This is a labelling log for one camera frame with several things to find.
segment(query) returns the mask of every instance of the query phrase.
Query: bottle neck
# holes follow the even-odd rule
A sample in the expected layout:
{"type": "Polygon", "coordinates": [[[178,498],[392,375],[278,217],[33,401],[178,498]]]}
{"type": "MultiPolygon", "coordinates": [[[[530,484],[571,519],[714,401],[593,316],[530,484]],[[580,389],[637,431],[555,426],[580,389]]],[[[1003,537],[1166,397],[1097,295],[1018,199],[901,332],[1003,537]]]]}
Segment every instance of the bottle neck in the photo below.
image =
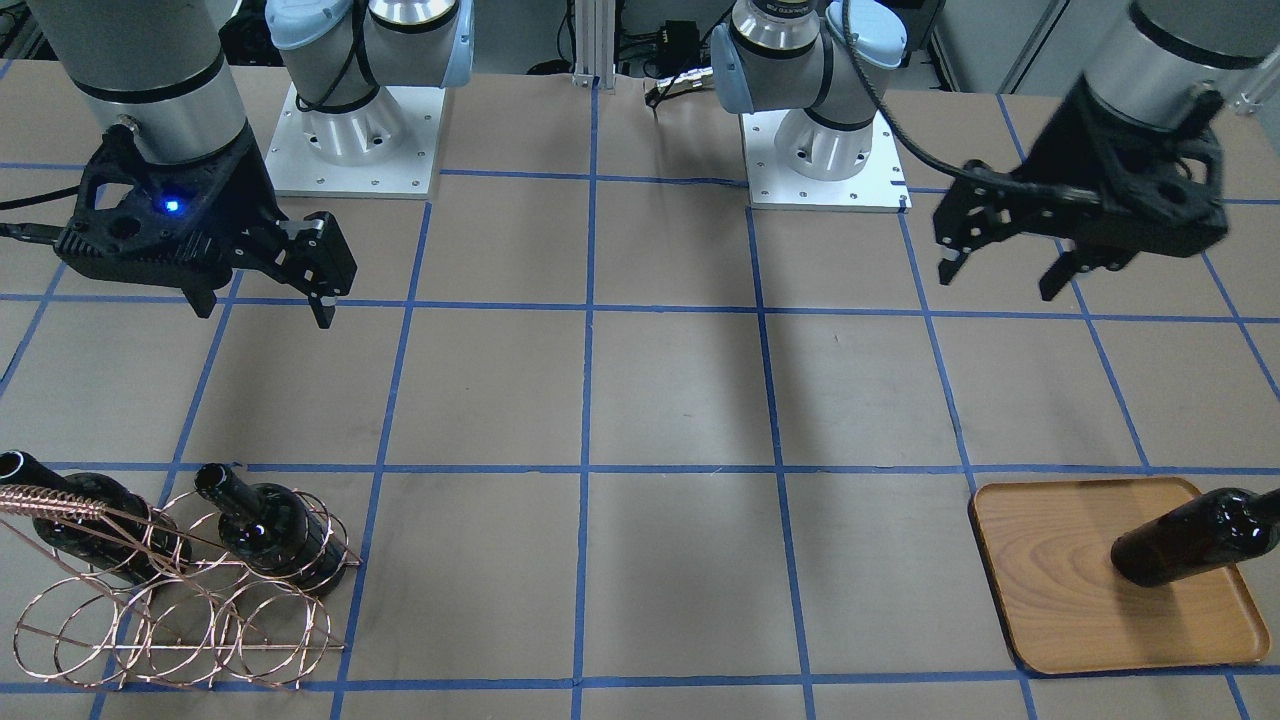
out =
{"type": "Polygon", "coordinates": [[[1280,524],[1280,489],[1274,489],[1251,500],[1249,514],[1263,523],[1280,524]]]}
{"type": "Polygon", "coordinates": [[[201,468],[196,473],[196,492],[239,527],[248,525],[262,515],[262,496],[237,478],[227,465],[210,462],[201,468]]]}
{"type": "Polygon", "coordinates": [[[45,468],[38,460],[20,450],[0,454],[0,484],[36,486],[46,489],[74,492],[65,478],[45,468]]]}

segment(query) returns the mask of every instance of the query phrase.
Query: beige table surface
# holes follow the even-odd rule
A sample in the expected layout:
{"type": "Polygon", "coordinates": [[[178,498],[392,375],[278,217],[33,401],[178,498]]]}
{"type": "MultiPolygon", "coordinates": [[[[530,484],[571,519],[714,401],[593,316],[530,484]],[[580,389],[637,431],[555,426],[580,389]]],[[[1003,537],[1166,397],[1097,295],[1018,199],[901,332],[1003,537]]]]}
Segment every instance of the beige table surface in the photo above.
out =
{"type": "MultiPolygon", "coordinates": [[[[99,131],[60,68],[0,76],[0,199],[77,182],[99,131]]],[[[288,79],[236,79],[266,145],[288,79]]],[[[1024,673],[965,511],[1014,479],[1280,484],[1280,159],[1253,120],[1217,122],[1229,240],[1044,304],[1046,238],[938,286],[945,181],[914,159],[905,217],[750,211],[714,96],[655,122],[640,95],[480,76],[431,205],[285,201],[334,211],[360,261],[326,332],[253,274],[200,320],[0,245],[0,446],[154,500],[242,462],[325,497],[367,557],[330,601],[352,648],[301,693],[95,697],[0,660],[0,717],[1280,717],[1275,657],[1024,673]]],[[[1056,105],[890,102],[1002,169],[1056,105]]],[[[12,623],[56,573],[0,548],[12,623]]],[[[1244,573],[1275,625],[1280,562],[1244,573]]]]}

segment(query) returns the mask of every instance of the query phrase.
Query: wine bottle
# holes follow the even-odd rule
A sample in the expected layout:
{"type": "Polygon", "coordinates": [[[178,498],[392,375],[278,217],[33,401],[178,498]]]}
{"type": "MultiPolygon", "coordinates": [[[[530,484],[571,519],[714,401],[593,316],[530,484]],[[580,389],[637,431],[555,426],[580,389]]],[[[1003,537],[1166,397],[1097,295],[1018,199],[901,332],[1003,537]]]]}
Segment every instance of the wine bottle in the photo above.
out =
{"type": "Polygon", "coordinates": [[[1276,543],[1280,489],[1224,488],[1121,536],[1111,546],[1111,564],[1130,582],[1153,588],[1265,555],[1276,543]]]}
{"type": "MultiPolygon", "coordinates": [[[[41,465],[29,454],[15,450],[0,454],[0,484],[36,486],[67,492],[84,500],[105,502],[108,507],[132,518],[150,519],[157,525],[152,528],[150,537],[142,521],[119,516],[113,516],[111,521],[127,537],[122,537],[119,530],[101,520],[55,521],[36,518],[31,523],[40,539],[50,547],[78,557],[99,570],[110,571],[132,585],[151,582],[159,575],[159,570],[152,565],[147,553],[137,551],[134,541],[138,543],[150,542],[147,547],[152,552],[170,560],[174,559],[178,550],[179,541],[174,533],[173,521],[164,515],[152,514],[147,501],[106,475],[73,473],[63,477],[41,465]],[[113,541],[110,537],[95,533],[119,539],[113,541]]],[[[186,565],[189,559],[191,548],[187,543],[182,543],[178,559],[179,568],[186,565]]]]}
{"type": "Polygon", "coordinates": [[[218,536],[255,573],[314,597],[342,580],[342,546],[296,492],[273,483],[250,486],[216,462],[196,473],[196,492],[223,511],[218,536]]]}

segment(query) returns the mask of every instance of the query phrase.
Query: white mounting plate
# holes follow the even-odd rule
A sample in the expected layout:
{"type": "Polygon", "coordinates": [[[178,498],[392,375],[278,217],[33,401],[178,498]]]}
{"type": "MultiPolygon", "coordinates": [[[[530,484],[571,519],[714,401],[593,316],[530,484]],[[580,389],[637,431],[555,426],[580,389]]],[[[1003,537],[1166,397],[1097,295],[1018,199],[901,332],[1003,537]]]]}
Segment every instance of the white mounting plate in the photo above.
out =
{"type": "Polygon", "coordinates": [[[324,160],[302,132],[302,113],[289,86],[266,152],[276,195],[285,197],[403,197],[428,200],[435,183],[436,147],[444,119],[444,90],[388,87],[404,113],[404,143],[375,165],[344,167],[324,160]]]}
{"type": "Polygon", "coordinates": [[[790,110],[742,115],[742,149],[751,208],[762,210],[847,210],[899,213],[911,208],[906,177],[888,123],[876,113],[874,140],[867,164],[846,181],[815,181],[778,159],[773,136],[790,110]]]}

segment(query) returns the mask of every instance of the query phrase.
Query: brown tray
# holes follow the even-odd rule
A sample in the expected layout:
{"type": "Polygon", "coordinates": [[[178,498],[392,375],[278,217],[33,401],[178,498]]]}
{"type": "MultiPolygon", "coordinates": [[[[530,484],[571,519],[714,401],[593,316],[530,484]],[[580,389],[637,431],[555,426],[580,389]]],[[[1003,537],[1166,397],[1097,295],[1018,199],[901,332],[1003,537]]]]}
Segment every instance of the brown tray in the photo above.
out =
{"type": "Polygon", "coordinates": [[[1235,566],[1162,588],[1111,566],[1115,538],[1198,495],[1181,478],[979,489],[970,514],[1014,652],[1048,675],[1262,660],[1271,634],[1235,566]]]}

